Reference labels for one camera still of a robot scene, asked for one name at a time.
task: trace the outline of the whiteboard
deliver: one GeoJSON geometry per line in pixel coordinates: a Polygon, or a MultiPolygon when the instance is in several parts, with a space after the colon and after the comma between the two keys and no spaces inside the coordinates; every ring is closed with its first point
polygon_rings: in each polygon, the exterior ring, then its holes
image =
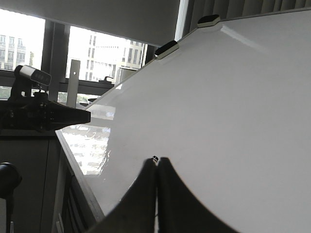
{"type": "Polygon", "coordinates": [[[143,160],[169,157],[193,194],[241,233],[311,229],[311,11],[197,29],[64,128],[109,213],[143,160]]]}

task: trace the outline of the white board surface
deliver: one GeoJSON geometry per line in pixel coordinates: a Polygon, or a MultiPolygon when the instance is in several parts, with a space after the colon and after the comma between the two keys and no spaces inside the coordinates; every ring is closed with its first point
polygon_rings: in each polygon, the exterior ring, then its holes
{"type": "Polygon", "coordinates": [[[311,11],[194,31],[61,132],[105,214],[152,156],[241,233],[311,229],[311,11]]]}

